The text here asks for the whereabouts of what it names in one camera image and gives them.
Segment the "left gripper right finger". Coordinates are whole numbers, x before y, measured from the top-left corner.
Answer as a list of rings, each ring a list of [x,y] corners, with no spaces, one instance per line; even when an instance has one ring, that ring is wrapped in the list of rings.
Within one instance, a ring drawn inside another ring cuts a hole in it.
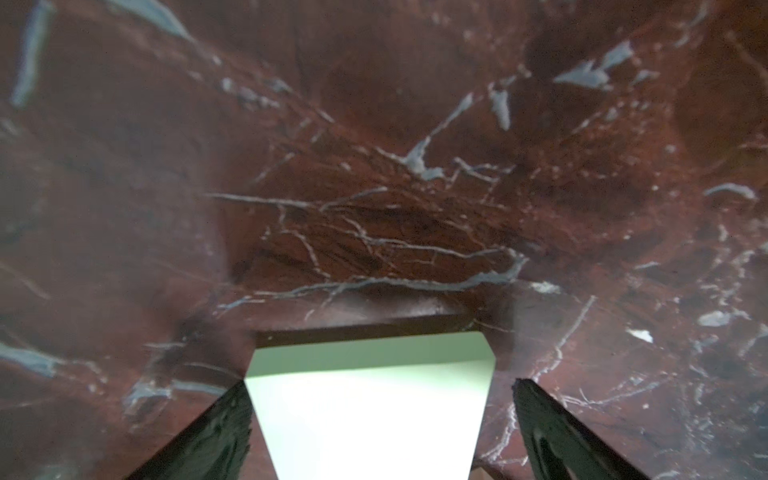
[[[537,479],[648,480],[532,379],[513,387],[518,428]]]

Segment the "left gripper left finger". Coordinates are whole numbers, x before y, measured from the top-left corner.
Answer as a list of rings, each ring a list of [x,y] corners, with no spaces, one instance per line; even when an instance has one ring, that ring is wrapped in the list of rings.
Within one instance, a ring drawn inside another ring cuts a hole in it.
[[[245,383],[239,381],[128,477],[237,479],[250,449],[252,415]]]

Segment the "green sticky note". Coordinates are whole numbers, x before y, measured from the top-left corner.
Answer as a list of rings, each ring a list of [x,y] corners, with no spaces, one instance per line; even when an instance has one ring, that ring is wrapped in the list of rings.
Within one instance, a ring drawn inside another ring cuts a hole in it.
[[[275,346],[245,384],[280,479],[466,479],[495,363],[477,331]]]

